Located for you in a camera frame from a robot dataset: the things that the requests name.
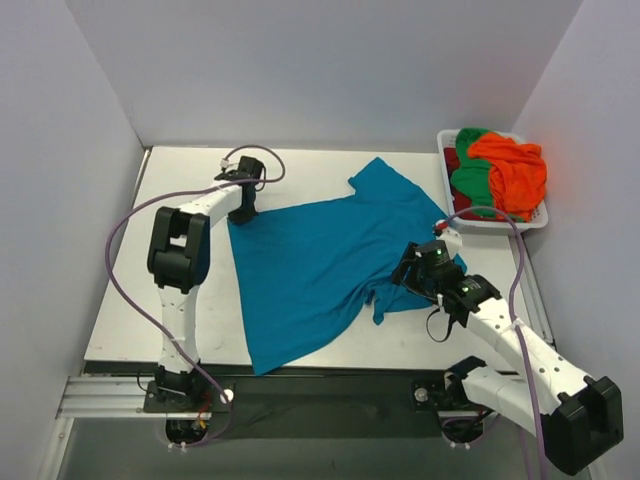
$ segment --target laundry basket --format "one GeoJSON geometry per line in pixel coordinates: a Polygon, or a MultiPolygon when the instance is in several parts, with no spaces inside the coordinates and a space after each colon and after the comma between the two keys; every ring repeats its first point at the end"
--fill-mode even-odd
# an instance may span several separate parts
{"type": "MultiPolygon", "coordinates": [[[[440,170],[442,172],[442,179],[445,185],[445,195],[447,196],[447,209],[449,214],[455,213],[453,208],[453,194],[451,193],[451,185],[449,183],[449,175],[447,174],[447,163],[444,157],[444,149],[447,147],[456,146],[456,137],[460,129],[457,130],[442,130],[438,133],[438,152],[440,153],[440,170]]],[[[512,133],[496,132],[503,137],[513,138],[518,143],[525,143],[522,138],[512,133]]],[[[516,225],[518,230],[524,232],[531,228],[542,228],[549,221],[547,215],[547,208],[544,205],[544,200],[540,202],[540,205],[533,211],[531,221],[527,223],[518,222],[516,225]]],[[[467,233],[483,233],[490,235],[514,235],[511,225],[507,222],[485,222],[482,220],[465,220],[463,218],[456,218],[453,220],[453,226],[461,232],[467,233]]]]}

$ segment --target tabletop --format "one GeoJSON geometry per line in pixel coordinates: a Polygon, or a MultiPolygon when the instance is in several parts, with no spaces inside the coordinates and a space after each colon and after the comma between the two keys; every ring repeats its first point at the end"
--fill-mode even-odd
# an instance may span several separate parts
{"type": "MultiPolygon", "coordinates": [[[[135,204],[154,196],[206,188],[220,170],[220,159],[230,149],[154,147],[139,183],[135,204]]],[[[445,192],[437,154],[278,150],[287,166],[284,180],[258,193],[258,211],[344,197],[353,193],[347,180],[375,157],[381,157],[400,174],[420,186],[446,211],[445,192]]],[[[242,152],[267,165],[269,177],[279,166],[260,150],[242,152]]],[[[160,300],[146,268],[147,250],[155,211],[189,200],[173,198],[135,215],[128,223],[115,261],[114,272],[123,288],[143,308],[160,319],[160,300]]],[[[468,273],[479,273],[506,296],[516,272],[508,237],[463,235],[461,257],[468,273]]],[[[530,324],[520,287],[516,312],[530,324]]],[[[200,288],[197,303],[196,341],[202,363],[250,365],[244,336],[240,296],[226,222],[212,228],[211,268],[200,288]]],[[[512,368],[482,340],[460,325],[449,340],[439,344],[427,335],[428,309],[385,314],[376,326],[372,309],[363,307],[351,326],[329,345],[289,363],[290,366],[326,368],[432,369],[444,370],[469,355],[484,359],[495,369],[512,368]]],[[[446,332],[446,317],[436,315],[430,331],[436,338],[446,332]]],[[[157,362],[162,349],[161,333],[132,310],[108,285],[85,353],[87,361],[157,362]]]]}

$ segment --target white wall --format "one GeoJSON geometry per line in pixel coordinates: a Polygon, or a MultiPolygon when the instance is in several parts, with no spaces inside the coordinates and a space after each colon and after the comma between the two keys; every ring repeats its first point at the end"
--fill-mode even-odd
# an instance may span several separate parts
{"type": "Polygon", "coordinates": [[[67,0],[145,145],[510,128],[581,0],[67,0]]]}
{"type": "Polygon", "coordinates": [[[640,468],[640,3],[585,0],[515,130],[544,147],[549,226],[528,246],[559,349],[623,393],[613,478],[640,468]]]}
{"type": "Polygon", "coordinates": [[[35,478],[142,149],[62,0],[0,7],[0,478],[35,478]]]}

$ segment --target dark red cloth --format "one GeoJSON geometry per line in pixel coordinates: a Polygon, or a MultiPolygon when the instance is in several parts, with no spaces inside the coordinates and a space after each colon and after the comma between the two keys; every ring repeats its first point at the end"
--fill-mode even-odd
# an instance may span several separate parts
{"type": "MultiPolygon", "coordinates": [[[[460,168],[460,160],[458,160],[458,155],[456,154],[455,148],[447,147],[444,149],[444,161],[447,164],[447,176],[451,178],[453,172],[460,168]]],[[[449,188],[451,189],[451,196],[453,197],[453,209],[456,212],[459,212],[460,210],[464,210],[465,208],[469,208],[471,206],[471,199],[469,197],[456,190],[455,187],[451,185],[451,183],[449,183],[449,188]]],[[[460,218],[464,220],[482,220],[483,222],[502,221],[496,218],[481,217],[479,215],[476,215],[475,213],[463,213],[462,215],[460,215],[460,218]]]]}

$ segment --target blue towel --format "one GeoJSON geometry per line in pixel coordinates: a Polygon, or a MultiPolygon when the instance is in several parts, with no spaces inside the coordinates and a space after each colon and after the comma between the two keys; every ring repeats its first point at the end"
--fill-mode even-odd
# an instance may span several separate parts
{"type": "Polygon", "coordinates": [[[433,240],[442,210],[380,158],[349,184],[349,197],[229,224],[256,375],[324,347],[365,303],[374,303],[376,324],[385,312],[430,305],[393,285],[391,272],[408,242],[433,240]]]}

